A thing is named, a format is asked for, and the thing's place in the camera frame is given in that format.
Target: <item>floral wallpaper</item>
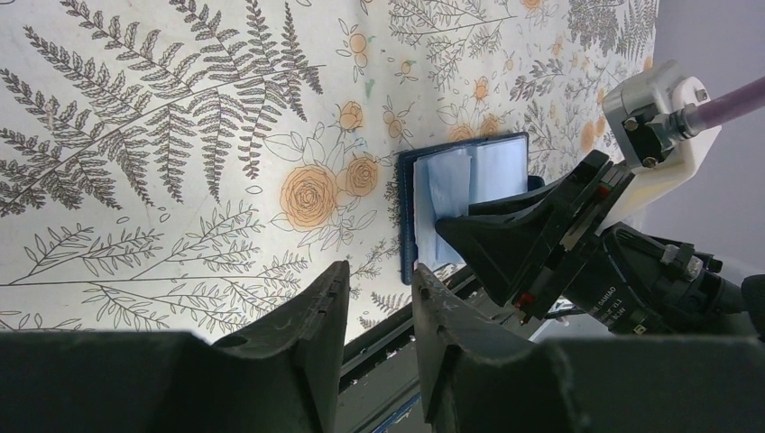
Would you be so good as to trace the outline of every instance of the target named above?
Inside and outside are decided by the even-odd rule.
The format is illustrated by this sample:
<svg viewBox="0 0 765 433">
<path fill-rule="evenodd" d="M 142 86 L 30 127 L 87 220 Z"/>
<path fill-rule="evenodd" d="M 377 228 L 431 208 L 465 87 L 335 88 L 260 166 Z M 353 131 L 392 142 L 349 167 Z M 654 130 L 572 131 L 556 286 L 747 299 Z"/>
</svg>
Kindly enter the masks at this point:
<svg viewBox="0 0 765 433">
<path fill-rule="evenodd" d="M 398 152 L 530 133 L 547 181 L 652 66 L 657 0 L 0 4 L 0 330 L 212 341 L 331 262 L 347 339 L 410 301 Z M 456 266 L 439 271 L 446 277 Z"/>
</svg>

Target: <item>gray wall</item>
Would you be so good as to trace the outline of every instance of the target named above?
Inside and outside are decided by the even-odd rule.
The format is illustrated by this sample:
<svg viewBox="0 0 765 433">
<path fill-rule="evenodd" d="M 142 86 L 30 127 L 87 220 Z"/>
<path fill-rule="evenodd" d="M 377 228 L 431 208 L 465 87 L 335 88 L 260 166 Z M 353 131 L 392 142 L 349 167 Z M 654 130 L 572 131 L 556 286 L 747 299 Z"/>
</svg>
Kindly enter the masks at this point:
<svg viewBox="0 0 765 433">
<path fill-rule="evenodd" d="M 654 62 L 675 59 L 712 97 L 765 75 L 765 1 L 661 0 Z M 648 209 L 643 231 L 765 268 L 765 110 L 723 126 L 696 176 Z"/>
</svg>

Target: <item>notebook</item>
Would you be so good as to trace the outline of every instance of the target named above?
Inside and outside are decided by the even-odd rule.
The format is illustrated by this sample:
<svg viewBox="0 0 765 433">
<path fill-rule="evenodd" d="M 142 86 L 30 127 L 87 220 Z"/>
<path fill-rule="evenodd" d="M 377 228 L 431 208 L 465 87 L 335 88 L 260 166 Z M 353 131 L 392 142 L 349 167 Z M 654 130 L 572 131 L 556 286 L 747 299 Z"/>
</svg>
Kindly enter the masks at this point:
<svg viewBox="0 0 765 433">
<path fill-rule="evenodd" d="M 462 258 L 438 236 L 441 217 L 467 214 L 470 204 L 506 198 L 544 184 L 528 176 L 526 133 L 507 134 L 403 152 L 399 171 L 401 279 L 411 284 L 415 262 L 437 269 Z"/>
</svg>

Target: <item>dark blue cover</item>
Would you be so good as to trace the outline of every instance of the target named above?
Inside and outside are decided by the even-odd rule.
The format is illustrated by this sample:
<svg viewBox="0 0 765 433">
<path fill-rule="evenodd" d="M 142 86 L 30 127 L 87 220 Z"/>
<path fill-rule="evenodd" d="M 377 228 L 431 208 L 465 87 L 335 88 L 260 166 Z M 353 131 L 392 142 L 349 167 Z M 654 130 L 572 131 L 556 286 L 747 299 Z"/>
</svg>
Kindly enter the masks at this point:
<svg viewBox="0 0 765 433">
<path fill-rule="evenodd" d="M 401 212 L 401 281 L 404 284 L 411 284 L 411 277 L 414 273 L 414 262 L 417 260 L 417 245 L 414 239 L 414 162 L 421 156 L 431 155 L 433 153 L 443 152 L 459 147 L 482 146 L 489 143 L 502 142 L 511 138 L 523 137 L 526 140 L 526 148 L 529 147 L 529 134 L 516 133 L 497 135 L 490 138 L 477 138 L 465 140 L 457 143 L 440 144 L 438 146 L 426 147 L 424 149 L 415 149 L 399 153 L 399 159 L 396 161 L 396 171 L 399 174 L 399 211 Z M 544 180 L 536 176 L 529 177 L 528 190 L 544 185 Z"/>
</svg>

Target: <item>bolt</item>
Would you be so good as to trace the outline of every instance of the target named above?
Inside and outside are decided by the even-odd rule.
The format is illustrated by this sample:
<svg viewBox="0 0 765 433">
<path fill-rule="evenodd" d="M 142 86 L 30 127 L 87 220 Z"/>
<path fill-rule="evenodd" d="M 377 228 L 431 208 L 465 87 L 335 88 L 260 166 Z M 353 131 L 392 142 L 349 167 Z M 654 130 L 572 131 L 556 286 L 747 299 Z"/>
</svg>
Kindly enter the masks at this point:
<svg viewBox="0 0 765 433">
<path fill-rule="evenodd" d="M 659 160 L 652 156 L 649 156 L 643 160 L 643 167 L 647 169 L 655 169 L 657 165 L 659 165 Z"/>
<path fill-rule="evenodd" d="M 634 117 L 630 117 L 629 119 L 624 121 L 624 129 L 626 129 L 627 131 L 632 132 L 638 129 L 638 126 L 640 126 L 640 124 L 638 124 L 638 121 L 635 120 Z"/>
<path fill-rule="evenodd" d="M 706 90 L 704 90 L 704 89 L 702 89 L 702 88 L 699 88 L 699 89 L 696 91 L 696 100 L 697 100 L 698 102 L 704 102 L 704 101 L 706 101 L 707 99 L 709 99 L 709 94 L 708 94 L 708 93 L 706 93 Z"/>
</svg>

